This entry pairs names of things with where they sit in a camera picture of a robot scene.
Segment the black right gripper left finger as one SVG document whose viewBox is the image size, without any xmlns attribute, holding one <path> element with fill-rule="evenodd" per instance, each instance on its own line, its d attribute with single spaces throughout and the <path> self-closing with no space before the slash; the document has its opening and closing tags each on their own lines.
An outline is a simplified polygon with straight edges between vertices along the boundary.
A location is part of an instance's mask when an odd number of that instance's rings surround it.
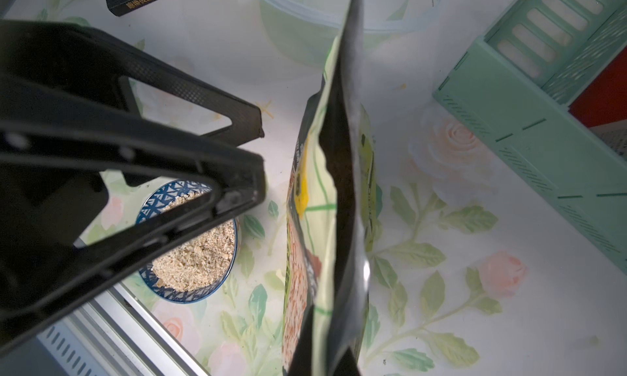
<svg viewBox="0 0 627 376">
<path fill-rule="evenodd" d="M 297 348 L 292 358 L 292 364 L 287 370 L 288 376 L 311 376 L 312 375 L 312 336 L 313 336 L 313 308 L 306 314 L 303 328 Z"/>
</svg>

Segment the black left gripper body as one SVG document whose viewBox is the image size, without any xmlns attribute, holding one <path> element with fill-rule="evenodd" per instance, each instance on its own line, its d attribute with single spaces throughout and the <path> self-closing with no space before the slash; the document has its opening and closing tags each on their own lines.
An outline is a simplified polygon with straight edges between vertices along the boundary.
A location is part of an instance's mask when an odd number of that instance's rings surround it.
<svg viewBox="0 0 627 376">
<path fill-rule="evenodd" d="M 41 304 L 75 257 L 73 243 L 105 207 L 99 173 L 24 160 L 69 149 L 52 142 L 61 120 L 122 112 L 122 80 L 87 42 L 97 30 L 70 23 L 1 23 L 1 350 L 57 318 Z"/>
</svg>

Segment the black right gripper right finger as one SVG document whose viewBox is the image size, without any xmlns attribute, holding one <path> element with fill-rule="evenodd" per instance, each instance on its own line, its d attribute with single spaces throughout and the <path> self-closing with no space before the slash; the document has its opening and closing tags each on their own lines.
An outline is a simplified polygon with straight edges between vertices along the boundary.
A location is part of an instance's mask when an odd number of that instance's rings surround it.
<svg viewBox="0 0 627 376">
<path fill-rule="evenodd" d="M 358 363 L 351 348 L 348 348 L 334 370 L 333 376 L 360 376 Z"/>
</svg>

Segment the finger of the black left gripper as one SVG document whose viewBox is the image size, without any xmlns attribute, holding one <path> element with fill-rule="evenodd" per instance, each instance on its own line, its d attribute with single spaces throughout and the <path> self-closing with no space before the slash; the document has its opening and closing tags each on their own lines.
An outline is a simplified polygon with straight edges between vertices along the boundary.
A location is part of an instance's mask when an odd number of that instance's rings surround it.
<svg viewBox="0 0 627 376">
<path fill-rule="evenodd" d="M 49 155 L 27 152 L 24 160 L 100 176 L 105 170 L 117 170 L 140 177 L 191 180 L 211 188 L 196 200 L 95 244 L 78 248 L 74 242 L 75 257 L 41 299 L 41 304 L 58 307 L 56 320 L 264 197 L 260 156 L 134 116 L 93 116 L 89 121 L 69 116 L 55 127 L 51 140 L 68 142 L 69 149 Z"/>
<path fill-rule="evenodd" d="M 74 55 L 85 55 L 88 81 L 105 75 L 115 88 L 115 104 L 144 121 L 241 146 L 264 137 L 261 109 L 189 74 L 181 58 L 163 62 L 137 45 L 93 27 L 76 26 Z"/>
</svg>

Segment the green oats bag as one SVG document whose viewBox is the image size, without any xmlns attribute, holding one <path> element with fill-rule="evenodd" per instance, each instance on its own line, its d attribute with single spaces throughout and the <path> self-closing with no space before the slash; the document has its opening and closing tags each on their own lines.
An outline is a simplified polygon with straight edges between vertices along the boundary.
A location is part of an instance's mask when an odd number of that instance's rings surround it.
<svg viewBox="0 0 627 376">
<path fill-rule="evenodd" d="M 310 309 L 312 375 L 332 375 L 348 348 L 358 363 L 366 329 L 376 193 L 374 143 L 359 99 L 363 14 L 363 0 L 349 0 L 297 138 L 287 192 L 285 375 Z"/>
</svg>

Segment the blue patterned ceramic bowl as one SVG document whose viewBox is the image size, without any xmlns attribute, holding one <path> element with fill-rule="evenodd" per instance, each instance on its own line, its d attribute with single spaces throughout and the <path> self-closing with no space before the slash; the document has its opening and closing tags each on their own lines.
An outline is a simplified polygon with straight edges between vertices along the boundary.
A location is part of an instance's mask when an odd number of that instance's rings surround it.
<svg viewBox="0 0 627 376">
<path fill-rule="evenodd" d="M 154 191 L 140 207 L 137 223 L 209 193 L 209 186 L 175 180 Z M 139 270 L 145 286 L 177 304 L 199 302 L 215 293 L 230 274 L 238 251 L 239 230 L 232 219 L 189 240 Z"/>
</svg>

